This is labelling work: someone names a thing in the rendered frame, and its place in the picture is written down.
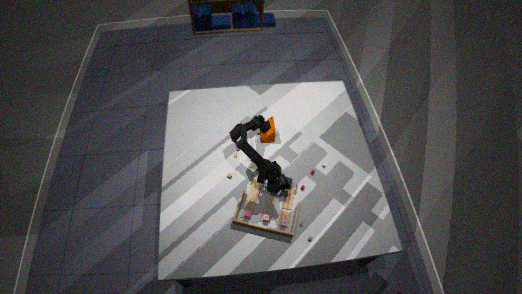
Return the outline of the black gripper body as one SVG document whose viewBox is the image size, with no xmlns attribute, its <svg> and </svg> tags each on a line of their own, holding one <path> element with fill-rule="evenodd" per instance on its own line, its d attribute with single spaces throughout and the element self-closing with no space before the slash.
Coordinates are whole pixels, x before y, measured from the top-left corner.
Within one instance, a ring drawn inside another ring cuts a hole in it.
<svg viewBox="0 0 522 294">
<path fill-rule="evenodd" d="M 291 184 L 292 184 L 292 178 L 288 178 L 288 177 L 286 177 L 286 179 L 287 179 L 288 183 L 290 184 L 290 186 L 289 186 L 287 189 L 290 190 L 290 189 L 291 189 Z M 267 180 L 267 179 L 264 178 L 264 177 L 261 175 L 261 173 L 259 172 L 259 174 L 258 174 L 258 178 L 257 178 L 257 182 L 263 184 L 263 183 L 264 183 L 264 180 Z"/>
</svg>

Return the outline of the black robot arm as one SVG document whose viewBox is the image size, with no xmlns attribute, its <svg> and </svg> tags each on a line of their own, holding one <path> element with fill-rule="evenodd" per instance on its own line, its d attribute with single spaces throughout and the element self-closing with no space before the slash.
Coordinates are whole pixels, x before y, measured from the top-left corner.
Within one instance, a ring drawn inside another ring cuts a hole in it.
<svg viewBox="0 0 522 294">
<path fill-rule="evenodd" d="M 231 140 L 236 143 L 236 146 L 241 149 L 256 165 L 261 175 L 268 180 L 267 191 L 271 193 L 278 193 L 287 189 L 288 183 L 282 169 L 276 161 L 270 162 L 264 159 L 247 141 L 247 131 L 250 129 L 256 131 L 261 129 L 266 133 L 270 128 L 269 120 L 266 122 L 262 115 L 255 116 L 251 121 L 242 124 L 238 123 L 230 132 Z M 241 139 L 237 142 L 237 140 Z M 269 176 L 271 177 L 269 178 Z"/>
</svg>

